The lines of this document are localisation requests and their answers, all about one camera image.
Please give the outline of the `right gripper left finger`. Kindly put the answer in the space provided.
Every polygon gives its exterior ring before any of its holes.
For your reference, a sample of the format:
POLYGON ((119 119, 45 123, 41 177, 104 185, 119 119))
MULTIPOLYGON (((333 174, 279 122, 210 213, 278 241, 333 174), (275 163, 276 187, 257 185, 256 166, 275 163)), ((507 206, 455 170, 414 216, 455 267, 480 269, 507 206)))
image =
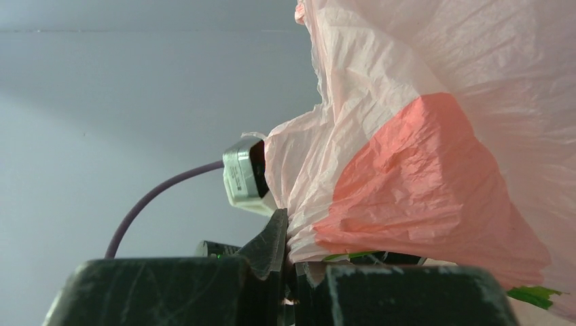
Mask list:
POLYGON ((45 325, 282 325, 287 210, 223 257, 97 259, 70 275, 45 325))

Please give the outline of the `pink plastic bag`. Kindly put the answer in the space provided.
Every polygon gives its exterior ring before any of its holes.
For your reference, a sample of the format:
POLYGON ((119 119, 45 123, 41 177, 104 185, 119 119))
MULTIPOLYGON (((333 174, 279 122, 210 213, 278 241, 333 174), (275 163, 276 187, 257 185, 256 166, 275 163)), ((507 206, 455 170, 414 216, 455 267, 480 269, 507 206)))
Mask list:
POLYGON ((300 1, 322 101, 265 140, 291 262, 479 266, 575 320, 575 2, 300 1))

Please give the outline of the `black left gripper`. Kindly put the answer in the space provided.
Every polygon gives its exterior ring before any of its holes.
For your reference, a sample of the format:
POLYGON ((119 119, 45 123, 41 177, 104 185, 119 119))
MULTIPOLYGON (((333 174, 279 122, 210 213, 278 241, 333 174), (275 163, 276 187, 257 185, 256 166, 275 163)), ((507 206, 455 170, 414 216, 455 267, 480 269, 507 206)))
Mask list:
POLYGON ((195 250, 196 257, 216 257, 229 256, 235 254, 240 247, 223 244, 220 242, 213 242, 208 240, 200 241, 195 250))

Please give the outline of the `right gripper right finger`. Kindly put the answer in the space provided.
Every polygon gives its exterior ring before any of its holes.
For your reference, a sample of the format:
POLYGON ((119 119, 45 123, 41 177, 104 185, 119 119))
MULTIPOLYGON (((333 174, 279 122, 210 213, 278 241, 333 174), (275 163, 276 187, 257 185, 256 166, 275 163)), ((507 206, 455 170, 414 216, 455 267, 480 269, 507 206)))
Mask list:
POLYGON ((518 325, 490 273, 469 266, 295 265, 296 325, 518 325))

